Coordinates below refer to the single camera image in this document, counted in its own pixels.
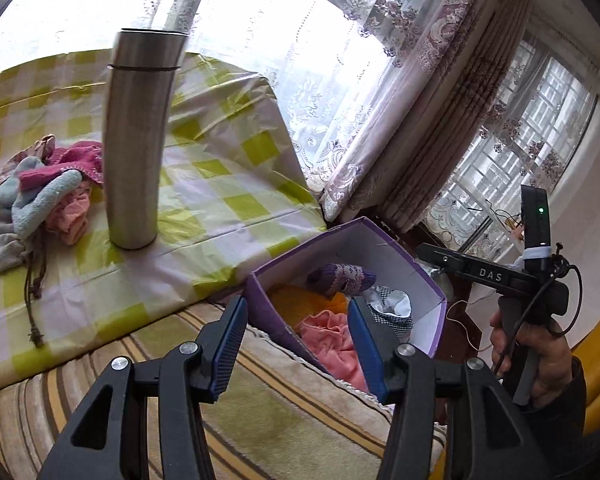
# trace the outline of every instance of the yellow checkered tablecloth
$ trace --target yellow checkered tablecloth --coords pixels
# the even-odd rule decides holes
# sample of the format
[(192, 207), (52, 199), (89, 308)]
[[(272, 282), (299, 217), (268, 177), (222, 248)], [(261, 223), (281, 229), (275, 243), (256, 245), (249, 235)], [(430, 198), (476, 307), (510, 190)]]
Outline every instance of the yellow checkered tablecloth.
[[(49, 134), (100, 139), (109, 50), (51, 56), (0, 73), (0, 168)], [(109, 242), (104, 197), (73, 247), (53, 240), (29, 341), (24, 266), (0, 274), (0, 388), (98, 348), (248, 272), (325, 229), (266, 79), (188, 54), (176, 80), (160, 175), (158, 239)]]

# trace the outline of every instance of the brown cord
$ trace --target brown cord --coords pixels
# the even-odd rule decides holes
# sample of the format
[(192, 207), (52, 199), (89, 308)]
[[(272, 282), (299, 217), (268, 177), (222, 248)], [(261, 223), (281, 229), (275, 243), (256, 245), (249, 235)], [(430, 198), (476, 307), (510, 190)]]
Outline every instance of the brown cord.
[[(38, 229), (32, 236), (33, 251), (27, 255), (27, 275), (24, 280), (24, 303), (27, 307), (27, 315), (29, 316), (29, 325), (31, 332), (29, 333), (29, 340), (36, 346), (41, 348), (43, 346), (43, 336), (40, 333), (40, 329), (36, 325), (36, 320), (33, 319), (33, 310), (31, 307), (32, 300), (39, 300), (42, 297), (41, 288), (42, 280), (46, 273), (46, 243), (44, 230)], [(39, 255), (42, 258), (40, 264), (40, 272), (38, 276), (31, 281), (33, 275), (33, 268), (36, 263), (36, 256)]]

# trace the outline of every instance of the lace curtain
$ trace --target lace curtain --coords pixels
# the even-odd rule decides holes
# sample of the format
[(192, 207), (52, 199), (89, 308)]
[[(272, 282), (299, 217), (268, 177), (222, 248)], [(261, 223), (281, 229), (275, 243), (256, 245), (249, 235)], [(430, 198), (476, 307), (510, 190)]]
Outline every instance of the lace curtain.
[[(596, 96), (529, 33), (520, 43), (488, 117), (424, 222), (449, 248), (496, 259), (512, 243), (520, 185), (549, 193), (573, 156)], [(486, 229), (475, 236), (480, 227)]]
[(202, 0), (189, 50), (264, 74), (320, 193), (438, 0)]
[(62, 52), (110, 48), (122, 27), (161, 28), (173, 0), (13, 0), (0, 17), (0, 71)]

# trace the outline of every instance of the blue gripper pad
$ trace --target blue gripper pad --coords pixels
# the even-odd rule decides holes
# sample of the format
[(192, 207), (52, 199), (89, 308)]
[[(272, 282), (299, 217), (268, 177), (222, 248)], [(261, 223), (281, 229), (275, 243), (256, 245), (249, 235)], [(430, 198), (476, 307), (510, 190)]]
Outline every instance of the blue gripper pad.
[(236, 298), (220, 319), (200, 330), (196, 343), (202, 348), (202, 358), (191, 379), (200, 402), (216, 402), (227, 389), (246, 327), (247, 303)]
[(406, 374), (394, 360), (394, 330), (374, 320), (364, 298), (349, 302), (347, 320), (369, 391), (380, 403), (395, 404), (403, 395)]

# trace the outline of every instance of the cardboard box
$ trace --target cardboard box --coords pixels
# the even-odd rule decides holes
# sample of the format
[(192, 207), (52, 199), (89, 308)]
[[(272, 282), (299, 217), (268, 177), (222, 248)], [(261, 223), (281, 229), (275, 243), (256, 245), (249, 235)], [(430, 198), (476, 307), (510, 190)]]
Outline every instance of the cardboard box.
[(244, 288), (249, 323), (267, 332), (280, 346), (326, 371), (276, 312), (267, 290), (278, 283), (304, 286), (309, 272), (324, 264), (338, 263), (364, 267), (376, 274), (376, 285), (406, 292), (413, 318), (410, 342), (433, 357), (445, 320), (445, 295), (416, 261), (368, 218), (329, 229), (252, 272)]

